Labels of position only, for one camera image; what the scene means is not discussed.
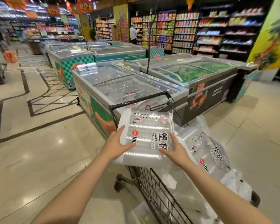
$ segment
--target white shirt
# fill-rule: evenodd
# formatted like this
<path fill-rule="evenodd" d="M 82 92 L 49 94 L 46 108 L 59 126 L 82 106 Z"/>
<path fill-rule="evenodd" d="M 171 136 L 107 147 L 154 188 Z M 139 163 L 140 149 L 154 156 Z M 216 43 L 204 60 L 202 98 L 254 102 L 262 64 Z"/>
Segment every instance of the white shirt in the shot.
<path fill-rule="evenodd" d="M 137 37 L 139 30 L 136 30 L 135 28 L 130 28 L 130 38 L 131 40 L 134 40 Z"/>

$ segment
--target shopping cart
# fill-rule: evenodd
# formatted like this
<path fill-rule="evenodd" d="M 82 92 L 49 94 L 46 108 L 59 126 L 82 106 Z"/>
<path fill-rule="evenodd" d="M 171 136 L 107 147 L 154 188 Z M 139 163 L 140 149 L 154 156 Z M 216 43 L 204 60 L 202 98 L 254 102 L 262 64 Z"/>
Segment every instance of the shopping cart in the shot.
<path fill-rule="evenodd" d="M 168 102 L 154 107 L 146 105 L 145 109 L 150 111 L 176 112 L 171 102 L 171 100 L 174 100 L 167 91 L 117 105 L 110 105 L 109 109 L 113 115 L 116 128 L 118 127 L 119 118 L 114 114 L 115 109 L 142 102 L 148 99 L 156 98 L 159 96 L 166 96 L 168 98 Z M 116 190 L 116 192 L 119 192 L 121 189 L 123 189 L 124 185 L 122 182 L 134 185 L 142 194 L 145 202 L 147 203 L 149 209 L 153 213 L 158 223 L 161 224 L 165 221 L 168 224 L 194 224 L 152 168 L 134 166 L 127 166 L 127 168 L 131 174 L 131 179 L 124 177 L 122 174 L 118 174 L 116 176 L 116 181 L 114 185 L 114 189 Z M 251 200 L 251 204 L 253 206 L 259 206 L 260 197 L 254 191 L 252 191 Z"/>

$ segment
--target red hanging banner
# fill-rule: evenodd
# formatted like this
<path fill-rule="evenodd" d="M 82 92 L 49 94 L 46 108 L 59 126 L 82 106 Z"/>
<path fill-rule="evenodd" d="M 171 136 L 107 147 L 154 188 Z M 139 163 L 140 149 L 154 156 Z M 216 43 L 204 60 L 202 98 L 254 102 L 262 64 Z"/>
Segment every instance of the red hanging banner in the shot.
<path fill-rule="evenodd" d="M 80 13 L 91 13 L 93 11 L 93 4 L 90 0 L 77 0 Z"/>
<path fill-rule="evenodd" d="M 25 10 L 26 5 L 29 3 L 28 0 L 4 0 L 4 1 L 9 7 L 18 10 Z"/>
<path fill-rule="evenodd" d="M 26 14 L 27 17 L 29 17 L 31 19 L 37 19 L 36 11 L 25 10 L 25 14 Z"/>
<path fill-rule="evenodd" d="M 67 10 L 71 12 L 71 14 L 73 14 L 73 15 L 79 14 L 78 5 L 76 5 L 76 4 L 71 4 L 71 3 L 69 3 L 69 2 L 67 1 L 67 2 L 66 2 L 66 7 L 67 7 Z"/>
<path fill-rule="evenodd" d="M 59 16 L 60 15 L 58 5 L 48 5 L 48 7 L 46 8 L 46 11 L 51 16 Z"/>

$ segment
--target store employee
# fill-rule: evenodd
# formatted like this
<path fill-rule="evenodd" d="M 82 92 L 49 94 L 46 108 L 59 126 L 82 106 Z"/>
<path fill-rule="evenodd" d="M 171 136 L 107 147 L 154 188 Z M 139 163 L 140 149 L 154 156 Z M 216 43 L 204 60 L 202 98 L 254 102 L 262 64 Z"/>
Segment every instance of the store employee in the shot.
<path fill-rule="evenodd" d="M 131 23 L 131 28 L 130 28 L 130 38 L 131 38 L 131 43 L 133 43 L 134 45 L 137 44 L 137 34 L 138 34 L 139 30 L 135 29 L 135 25 L 133 23 Z"/>

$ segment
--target green checkered pattern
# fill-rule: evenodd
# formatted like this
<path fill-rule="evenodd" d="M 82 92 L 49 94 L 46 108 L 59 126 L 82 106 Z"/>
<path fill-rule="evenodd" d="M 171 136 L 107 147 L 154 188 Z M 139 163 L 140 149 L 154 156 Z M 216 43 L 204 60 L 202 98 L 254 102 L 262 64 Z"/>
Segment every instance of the green checkered pattern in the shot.
<path fill-rule="evenodd" d="M 153 58 L 153 57 L 155 57 L 155 55 L 164 56 L 164 50 L 160 50 L 160 49 L 151 49 L 151 50 L 150 50 L 150 57 Z"/>
<path fill-rule="evenodd" d="M 89 64 L 89 63 L 93 63 L 93 62 L 94 62 L 94 56 L 82 56 L 82 57 L 62 61 L 61 66 L 64 71 L 64 77 L 67 81 L 66 86 L 68 88 L 74 87 L 70 84 L 70 80 L 72 79 L 72 72 L 70 70 L 74 64 L 77 64 L 77 63 Z"/>

